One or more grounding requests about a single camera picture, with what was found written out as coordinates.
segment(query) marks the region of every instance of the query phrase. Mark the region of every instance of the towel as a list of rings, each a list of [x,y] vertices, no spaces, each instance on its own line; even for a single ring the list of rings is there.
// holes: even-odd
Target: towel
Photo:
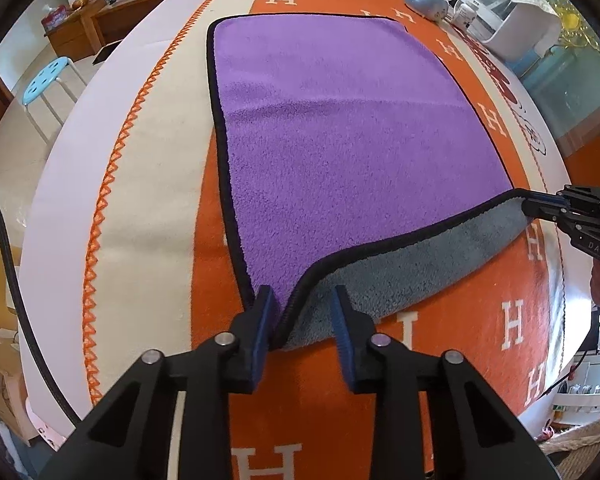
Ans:
[[[526,227],[519,204],[509,207],[518,210],[514,221],[490,218],[512,189],[506,170],[450,73],[400,23],[336,14],[224,18],[209,28],[207,62],[232,264],[245,307],[259,285],[274,289],[282,306],[276,348],[290,347],[308,298],[312,312],[325,307],[312,290],[338,270],[320,270],[332,254],[364,246],[365,259],[383,242],[382,252],[397,251],[401,236],[450,218],[457,224],[488,204],[476,214],[493,236],[472,228],[475,258],[454,253],[469,245],[460,229],[437,253],[420,246],[420,262],[446,269],[435,276],[401,273],[395,258],[338,275],[354,287],[369,272],[393,273],[389,282],[363,280],[371,288],[356,307],[378,319],[472,272]],[[389,288],[418,292],[390,298]],[[299,326],[294,346],[330,335],[320,316]]]

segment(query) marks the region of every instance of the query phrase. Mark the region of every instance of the beige stripe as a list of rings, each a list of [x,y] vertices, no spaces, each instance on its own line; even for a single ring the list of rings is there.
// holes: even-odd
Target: beige stripe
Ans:
[[[104,394],[148,348],[190,349],[193,235],[213,126],[206,32],[254,0],[212,0],[145,97],[100,225],[93,309]]]
[[[509,107],[509,104],[507,104],[504,97],[500,94],[493,79],[491,79],[491,76],[484,69],[480,60],[478,60],[469,46],[451,32],[448,26],[443,28],[458,52],[466,59],[467,63],[469,63],[474,70],[478,79],[484,86],[484,89],[491,97],[502,121],[505,123],[504,126],[509,132],[516,151],[518,152],[529,186],[533,190],[547,192],[547,188],[542,181],[542,174],[538,169],[534,152],[529,147],[525,134],[520,129],[520,125],[516,120],[513,111]],[[554,224],[545,221],[541,221],[540,225],[542,228],[542,236],[544,237],[545,259],[549,271],[549,301],[551,303],[549,305],[551,314],[549,322],[549,354],[545,366],[545,383],[549,383],[558,376],[562,368],[564,286],[562,280],[560,241],[558,240],[556,227]]]

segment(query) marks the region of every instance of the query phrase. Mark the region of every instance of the floor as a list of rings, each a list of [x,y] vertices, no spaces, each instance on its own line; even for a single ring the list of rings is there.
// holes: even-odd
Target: floor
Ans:
[[[29,81],[56,57],[51,45],[39,54],[16,83],[13,89],[15,99],[0,122],[0,208],[7,224],[10,241],[17,246],[22,246],[27,214],[45,166],[46,155],[46,144],[25,115],[20,100]],[[91,56],[76,62],[86,81],[90,81],[101,66],[93,66],[93,59],[94,56]],[[80,95],[84,85],[71,69],[62,72],[62,79],[76,96]],[[74,102],[60,85],[51,85],[45,91],[45,96],[65,120]],[[58,134],[60,125],[41,99],[34,101],[29,106],[29,111],[47,137]]]

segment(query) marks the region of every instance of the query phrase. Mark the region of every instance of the silver rivet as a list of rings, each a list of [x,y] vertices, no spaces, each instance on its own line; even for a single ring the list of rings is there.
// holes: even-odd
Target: silver rivet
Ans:
[[[147,350],[144,354],[142,354],[141,359],[143,363],[152,365],[162,359],[162,354],[159,350]]]
[[[235,341],[235,335],[231,332],[221,332],[214,338],[214,341],[220,346],[227,346]]]
[[[371,336],[371,343],[375,346],[388,346],[391,338],[387,334],[376,333]]]
[[[453,365],[459,365],[464,361],[464,356],[458,350],[449,350],[445,352],[445,359]]]

